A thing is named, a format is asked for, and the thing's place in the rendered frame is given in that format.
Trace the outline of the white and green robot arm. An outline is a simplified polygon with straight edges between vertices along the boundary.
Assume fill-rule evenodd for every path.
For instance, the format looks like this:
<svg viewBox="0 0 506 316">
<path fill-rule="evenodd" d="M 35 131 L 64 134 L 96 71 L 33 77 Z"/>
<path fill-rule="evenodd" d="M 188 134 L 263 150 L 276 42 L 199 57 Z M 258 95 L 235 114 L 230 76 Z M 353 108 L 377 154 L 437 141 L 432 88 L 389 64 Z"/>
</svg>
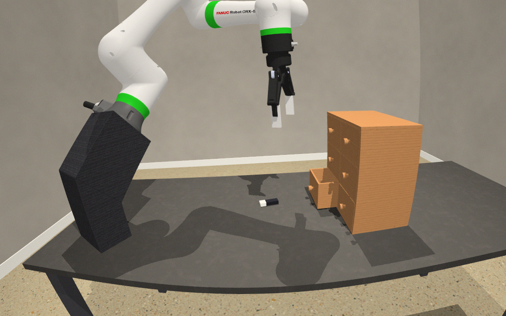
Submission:
<svg viewBox="0 0 506 316">
<path fill-rule="evenodd" d="M 147 0 L 107 33 L 98 46 L 101 63 L 123 85 L 115 103 L 85 101 L 84 107 L 94 113 L 115 111 L 141 133 L 143 121 L 167 85 L 166 73 L 143 48 L 163 21 L 180 6 L 196 29 L 259 24 L 260 48 L 267 55 L 293 51 L 298 42 L 293 42 L 291 27 L 301 26 L 308 17 L 308 7 L 303 0 Z"/>
</svg>

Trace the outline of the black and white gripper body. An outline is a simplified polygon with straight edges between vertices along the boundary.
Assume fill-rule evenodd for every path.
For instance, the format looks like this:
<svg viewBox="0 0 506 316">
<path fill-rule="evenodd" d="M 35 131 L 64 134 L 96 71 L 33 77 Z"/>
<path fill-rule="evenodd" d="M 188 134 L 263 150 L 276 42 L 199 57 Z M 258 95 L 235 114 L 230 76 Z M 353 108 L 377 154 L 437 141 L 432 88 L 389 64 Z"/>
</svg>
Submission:
<svg viewBox="0 0 506 316">
<path fill-rule="evenodd" d="M 286 72 L 286 66 L 292 64 L 290 54 L 275 54 L 266 56 L 267 66 L 273 67 L 273 71 L 278 71 L 278 81 L 282 79 L 282 73 Z"/>
</svg>

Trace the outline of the orange wooden chest of drawers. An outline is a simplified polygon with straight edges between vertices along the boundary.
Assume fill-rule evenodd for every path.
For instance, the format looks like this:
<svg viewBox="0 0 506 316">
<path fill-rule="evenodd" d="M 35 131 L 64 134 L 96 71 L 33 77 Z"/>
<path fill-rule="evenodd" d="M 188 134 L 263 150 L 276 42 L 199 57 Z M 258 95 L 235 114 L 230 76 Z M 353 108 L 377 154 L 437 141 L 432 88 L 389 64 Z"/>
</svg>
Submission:
<svg viewBox="0 0 506 316">
<path fill-rule="evenodd" d="M 423 125 L 377 111 L 328 111 L 360 129 L 359 168 L 352 234 L 407 226 L 416 187 Z"/>
</svg>

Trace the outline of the wooden drawer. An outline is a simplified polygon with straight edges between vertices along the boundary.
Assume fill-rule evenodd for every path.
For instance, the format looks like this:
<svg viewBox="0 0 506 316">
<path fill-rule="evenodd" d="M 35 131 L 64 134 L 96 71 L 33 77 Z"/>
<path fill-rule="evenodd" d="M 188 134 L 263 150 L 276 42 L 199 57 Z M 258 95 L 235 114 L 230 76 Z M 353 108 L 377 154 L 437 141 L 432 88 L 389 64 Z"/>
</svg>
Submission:
<svg viewBox="0 0 506 316">
<path fill-rule="evenodd" d="M 341 119 L 328 115 L 329 141 L 340 149 Z"/>
<path fill-rule="evenodd" d="M 340 177 L 340 151 L 329 142 L 328 166 L 337 178 Z"/>
<path fill-rule="evenodd" d="M 349 226 L 350 230 L 353 229 L 353 220 L 354 220 L 354 209 L 355 202 L 350 197 L 349 193 L 345 190 L 343 185 L 339 186 L 339 200 L 338 200 L 338 210 L 340 214 L 343 216 L 346 224 Z"/>
<path fill-rule="evenodd" d="M 359 168 L 354 165 L 344 154 L 341 155 L 340 182 L 356 200 Z"/>
<path fill-rule="evenodd" d="M 341 151 L 359 164 L 360 129 L 343 121 L 341 123 Z"/>
<path fill-rule="evenodd" d="M 337 207 L 339 180 L 329 168 L 310 170 L 308 191 L 311 193 L 317 209 Z"/>
</svg>

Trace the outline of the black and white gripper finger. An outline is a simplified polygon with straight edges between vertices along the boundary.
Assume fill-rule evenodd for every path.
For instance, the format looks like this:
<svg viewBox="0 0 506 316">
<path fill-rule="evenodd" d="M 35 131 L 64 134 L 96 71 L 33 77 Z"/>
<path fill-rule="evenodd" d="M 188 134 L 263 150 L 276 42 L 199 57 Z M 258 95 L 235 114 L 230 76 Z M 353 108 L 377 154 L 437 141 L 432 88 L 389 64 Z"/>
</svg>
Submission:
<svg viewBox="0 0 506 316">
<path fill-rule="evenodd" d="M 293 88 L 293 81 L 291 80 L 289 67 L 286 67 L 286 82 L 282 86 L 285 93 L 285 103 L 286 103 L 286 114 L 293 115 L 294 114 L 294 103 L 293 103 L 293 95 L 295 95 Z"/>
<path fill-rule="evenodd" d="M 286 73 L 282 73 L 282 79 L 278 81 L 278 71 L 269 71 L 269 84 L 268 84 L 268 96 L 267 96 L 267 104 L 270 106 L 271 110 L 271 123 L 273 128 L 281 128 L 281 112 L 280 112 L 280 95 L 281 88 L 284 85 L 284 79 L 286 77 Z"/>
</svg>

